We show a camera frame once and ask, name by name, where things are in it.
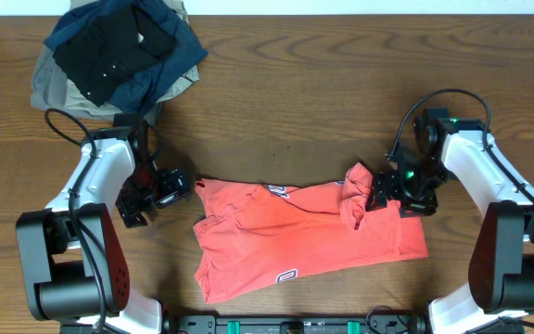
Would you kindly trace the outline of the red orange t-shirt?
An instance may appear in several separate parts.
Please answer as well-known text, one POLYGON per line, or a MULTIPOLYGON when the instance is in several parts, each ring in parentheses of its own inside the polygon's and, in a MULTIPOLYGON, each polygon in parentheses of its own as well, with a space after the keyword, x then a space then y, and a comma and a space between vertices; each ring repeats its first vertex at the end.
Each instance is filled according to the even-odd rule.
POLYGON ((372 212, 373 175, 360 163, 342 181, 275 186, 203 178, 205 217, 194 232, 203 251, 195 279, 206 303, 302 276, 428 255, 419 218, 400 204, 372 212))

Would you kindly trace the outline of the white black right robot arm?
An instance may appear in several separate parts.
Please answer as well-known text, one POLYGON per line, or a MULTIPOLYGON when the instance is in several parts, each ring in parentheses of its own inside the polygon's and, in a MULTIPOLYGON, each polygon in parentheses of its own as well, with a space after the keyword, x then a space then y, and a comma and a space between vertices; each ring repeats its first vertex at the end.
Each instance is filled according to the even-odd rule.
POLYGON ((412 333, 522 333, 534 314, 534 187, 498 150, 481 120, 426 109, 413 122, 420 153, 388 153, 369 211, 400 205, 404 217, 436 212, 436 190, 458 180, 483 218, 464 285, 427 306, 412 333))

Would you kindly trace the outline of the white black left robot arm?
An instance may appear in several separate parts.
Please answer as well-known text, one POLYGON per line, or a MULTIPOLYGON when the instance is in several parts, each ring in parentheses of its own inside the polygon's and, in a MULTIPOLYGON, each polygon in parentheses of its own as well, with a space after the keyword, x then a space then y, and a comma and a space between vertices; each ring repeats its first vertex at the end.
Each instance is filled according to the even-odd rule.
POLYGON ((81 159, 44 209, 23 213, 16 237, 32 317, 62 333, 166 333, 160 301, 131 286, 112 211, 128 228, 145 226, 190 190, 179 170, 160 169, 148 149, 151 126, 121 113, 109 128, 86 130, 81 159))

